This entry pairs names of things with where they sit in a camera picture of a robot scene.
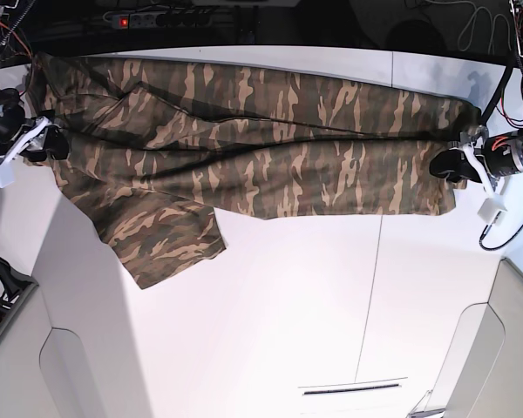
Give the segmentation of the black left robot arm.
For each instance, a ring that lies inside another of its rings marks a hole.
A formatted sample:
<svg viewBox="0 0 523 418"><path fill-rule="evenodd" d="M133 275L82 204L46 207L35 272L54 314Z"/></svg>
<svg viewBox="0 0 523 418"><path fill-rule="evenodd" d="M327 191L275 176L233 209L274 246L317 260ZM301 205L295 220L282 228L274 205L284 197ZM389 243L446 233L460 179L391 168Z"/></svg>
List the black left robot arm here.
<svg viewBox="0 0 523 418"><path fill-rule="evenodd" d="M486 108L476 122L465 122L449 149L430 164L431 175L451 183L469 180L493 196L500 179L523 173L523 111L511 117L505 91L514 69L520 70L523 102L523 1L509 3L509 52L506 67Z"/></svg>

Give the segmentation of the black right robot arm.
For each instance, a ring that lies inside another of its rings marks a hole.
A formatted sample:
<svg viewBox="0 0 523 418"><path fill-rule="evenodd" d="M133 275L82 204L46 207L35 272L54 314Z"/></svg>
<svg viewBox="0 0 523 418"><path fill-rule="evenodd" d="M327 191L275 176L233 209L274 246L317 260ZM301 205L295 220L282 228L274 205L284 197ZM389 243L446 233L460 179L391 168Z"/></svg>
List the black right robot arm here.
<svg viewBox="0 0 523 418"><path fill-rule="evenodd" d="M14 51L10 40L15 39L22 48L20 54L33 58L32 49L17 34L17 28L34 4L33 1L0 1L0 57ZM25 116L22 98L29 87L29 82L22 89L0 86L0 168L17 156L31 163L41 163L48 158L64 160L68 156L67 140L54 123L52 112L42 112L35 118Z"/></svg>

